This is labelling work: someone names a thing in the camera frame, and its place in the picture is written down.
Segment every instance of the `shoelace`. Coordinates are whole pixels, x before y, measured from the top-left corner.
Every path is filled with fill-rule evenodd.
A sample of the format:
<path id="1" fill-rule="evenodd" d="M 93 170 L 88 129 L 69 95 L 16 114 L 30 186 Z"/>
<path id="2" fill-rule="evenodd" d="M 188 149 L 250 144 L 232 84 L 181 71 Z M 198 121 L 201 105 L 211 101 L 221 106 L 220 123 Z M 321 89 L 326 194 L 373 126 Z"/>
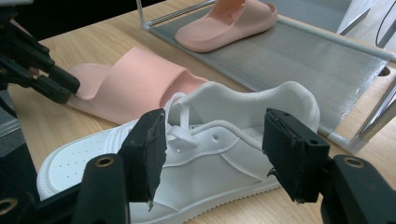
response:
<path id="1" fill-rule="evenodd" d="M 190 121 L 190 106 L 183 105 L 180 111 L 180 126 L 170 125 L 168 123 L 169 111 L 172 105 L 176 104 L 177 101 L 186 96 L 185 93 L 177 92 L 172 98 L 165 104 L 163 109 L 165 110 L 165 134 L 167 140 L 179 139 L 188 143 L 192 147 L 198 147 L 199 143 L 192 137 L 189 133 L 189 121 Z M 136 125 L 136 121 L 131 121 L 126 124 L 121 125 L 119 128 L 114 129 L 109 134 L 106 143 L 105 151 L 117 153 L 120 149 L 123 140 L 126 138 L 128 133 Z"/>

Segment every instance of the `cable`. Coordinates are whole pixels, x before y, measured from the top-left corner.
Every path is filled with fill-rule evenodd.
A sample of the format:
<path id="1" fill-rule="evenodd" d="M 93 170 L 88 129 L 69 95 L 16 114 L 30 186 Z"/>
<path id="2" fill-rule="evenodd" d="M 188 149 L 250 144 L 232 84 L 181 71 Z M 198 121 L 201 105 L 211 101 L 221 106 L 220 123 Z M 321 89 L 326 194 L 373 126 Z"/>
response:
<path id="1" fill-rule="evenodd" d="M 384 19 L 382 19 L 381 24 L 379 25 L 378 32 L 376 33 L 376 38 L 375 38 L 375 45 L 378 47 L 378 36 L 379 36 L 379 31 L 381 30 L 382 24 L 384 23 L 385 18 L 388 16 L 390 11 L 392 10 L 393 6 L 396 4 L 396 1 L 393 2 L 392 6 L 389 8 L 387 14 L 385 15 Z"/>
<path id="2" fill-rule="evenodd" d="M 17 114 L 15 111 L 8 106 L 8 104 L 3 100 L 3 98 L 0 97 L 0 106 L 12 117 L 17 119 Z"/>

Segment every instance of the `white sneaker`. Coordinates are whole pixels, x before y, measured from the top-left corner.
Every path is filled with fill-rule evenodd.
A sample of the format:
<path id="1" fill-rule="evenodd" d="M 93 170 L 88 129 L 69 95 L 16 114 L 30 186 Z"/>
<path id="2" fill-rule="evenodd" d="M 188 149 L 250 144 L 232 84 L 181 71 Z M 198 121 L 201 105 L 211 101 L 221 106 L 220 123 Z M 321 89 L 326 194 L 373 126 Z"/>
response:
<path id="1" fill-rule="evenodd" d="M 189 95 L 177 93 L 165 106 L 166 162 L 151 211 L 130 203 L 133 223 L 182 223 L 203 212 L 279 187 L 267 177 L 273 167 L 262 153 L 267 107 L 291 113 L 316 132 L 314 96 L 296 82 L 269 91 L 242 93 L 207 82 Z M 81 181 L 85 164 L 117 153 L 137 120 L 96 133 L 52 152 L 42 164 L 37 187 L 46 199 Z"/>

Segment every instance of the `wooden table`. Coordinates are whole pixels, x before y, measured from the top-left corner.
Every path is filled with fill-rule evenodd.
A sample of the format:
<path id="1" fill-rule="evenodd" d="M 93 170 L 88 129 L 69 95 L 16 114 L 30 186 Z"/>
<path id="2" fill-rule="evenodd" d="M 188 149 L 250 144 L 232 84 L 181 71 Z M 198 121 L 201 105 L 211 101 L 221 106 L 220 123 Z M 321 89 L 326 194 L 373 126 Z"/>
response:
<path id="1" fill-rule="evenodd" d="M 186 1 L 170 0 L 145 8 L 148 18 L 158 18 L 185 8 Z M 161 57 L 189 68 L 196 76 L 217 81 L 236 91 L 247 91 L 227 77 L 174 48 L 140 27 L 136 11 L 116 18 L 58 35 L 41 41 L 50 55 L 63 69 L 79 63 L 114 64 L 133 46 L 151 50 Z M 365 121 L 389 83 L 396 77 L 394 64 L 390 75 L 378 77 L 363 94 L 354 109 L 336 131 L 352 137 Z M 12 103 L 31 152 L 35 168 L 56 148 L 92 133 L 116 127 L 116 124 L 77 111 L 67 105 L 57 105 L 31 89 L 10 85 Z M 396 187 L 396 119 L 382 129 L 358 154 L 369 161 Z M 345 153 L 332 145 L 331 156 Z M 276 189 L 212 209 L 190 223 L 321 223 L 317 203 L 296 204 L 283 189 Z"/>

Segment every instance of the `pink slide sandal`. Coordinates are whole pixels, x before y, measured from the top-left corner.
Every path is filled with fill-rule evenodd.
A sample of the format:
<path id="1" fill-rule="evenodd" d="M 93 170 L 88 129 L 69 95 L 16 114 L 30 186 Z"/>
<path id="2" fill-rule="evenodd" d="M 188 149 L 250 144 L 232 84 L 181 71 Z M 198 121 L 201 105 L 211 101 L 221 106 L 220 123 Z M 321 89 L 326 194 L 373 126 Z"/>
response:
<path id="1" fill-rule="evenodd" d="M 201 19 L 180 28 L 176 41 L 195 52 L 209 52 L 270 29 L 277 9 L 259 0 L 217 0 Z"/>
<path id="2" fill-rule="evenodd" d="M 69 73 L 80 81 L 68 105 L 124 124 L 163 107 L 175 92 L 189 93 L 205 78 L 152 52 L 134 47 L 114 65 L 79 64 Z"/>

